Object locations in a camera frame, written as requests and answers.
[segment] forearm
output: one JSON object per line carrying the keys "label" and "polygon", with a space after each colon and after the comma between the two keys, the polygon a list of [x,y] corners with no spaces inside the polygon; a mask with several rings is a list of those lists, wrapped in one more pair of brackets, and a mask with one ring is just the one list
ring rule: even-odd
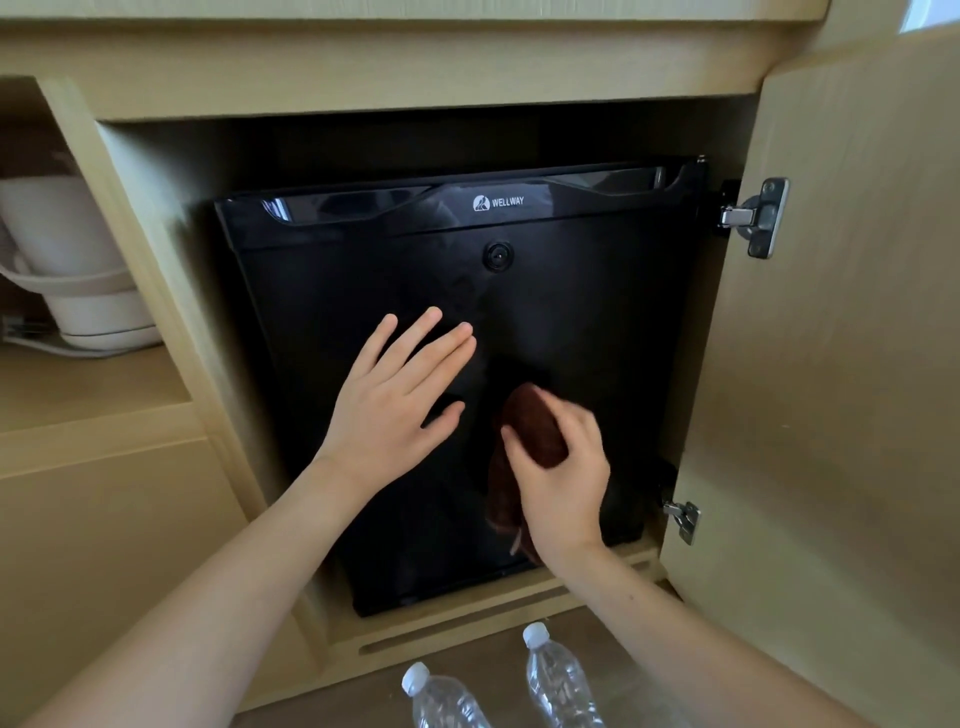
{"label": "forearm", "polygon": [[28,724],[226,726],[300,590],[363,503],[323,463]]}
{"label": "forearm", "polygon": [[862,718],[709,623],[604,548],[558,575],[704,728],[863,728]]}

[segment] round lock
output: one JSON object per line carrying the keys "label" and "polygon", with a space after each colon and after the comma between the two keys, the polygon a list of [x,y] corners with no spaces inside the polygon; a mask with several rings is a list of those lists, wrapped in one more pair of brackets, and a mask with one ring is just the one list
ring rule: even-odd
{"label": "round lock", "polygon": [[513,262],[514,248],[503,240],[490,243],[483,252],[483,264],[493,273],[503,273]]}

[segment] open cabinet door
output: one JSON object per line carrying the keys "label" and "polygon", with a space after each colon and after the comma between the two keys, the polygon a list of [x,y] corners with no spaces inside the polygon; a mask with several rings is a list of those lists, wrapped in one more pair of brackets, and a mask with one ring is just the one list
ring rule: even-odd
{"label": "open cabinet door", "polygon": [[662,562],[682,597],[881,726],[960,724],[960,26],[793,61],[741,197]]}

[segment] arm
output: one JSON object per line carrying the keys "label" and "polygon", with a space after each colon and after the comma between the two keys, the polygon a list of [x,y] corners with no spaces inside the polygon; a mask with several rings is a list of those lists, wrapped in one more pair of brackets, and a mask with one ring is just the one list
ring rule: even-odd
{"label": "arm", "polygon": [[717,627],[624,565],[600,536],[610,466],[582,407],[546,392],[569,456],[545,470],[504,428],[530,535],[546,566],[631,656],[710,728],[865,728],[861,717],[772,658]]}
{"label": "arm", "polygon": [[385,318],[348,375],[313,463],[25,728],[228,725],[275,631],[344,528],[456,428],[462,402],[421,425],[473,355],[470,326],[407,361],[440,318],[427,310],[380,357],[396,327],[396,316]]}

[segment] fridge hinge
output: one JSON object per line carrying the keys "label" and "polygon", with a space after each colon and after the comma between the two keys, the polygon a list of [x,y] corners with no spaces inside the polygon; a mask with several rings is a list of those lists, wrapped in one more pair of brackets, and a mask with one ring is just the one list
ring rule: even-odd
{"label": "fridge hinge", "polygon": [[720,208],[718,227],[734,229],[747,240],[747,255],[766,259],[774,254],[774,243],[790,181],[786,177],[771,177],[763,181],[760,194],[745,200],[742,205]]}
{"label": "fridge hinge", "polygon": [[663,513],[672,516],[674,522],[680,527],[680,538],[688,544],[693,543],[693,535],[697,531],[697,523],[700,522],[700,509],[696,504],[689,500],[681,505],[680,503],[668,500],[663,504]]}

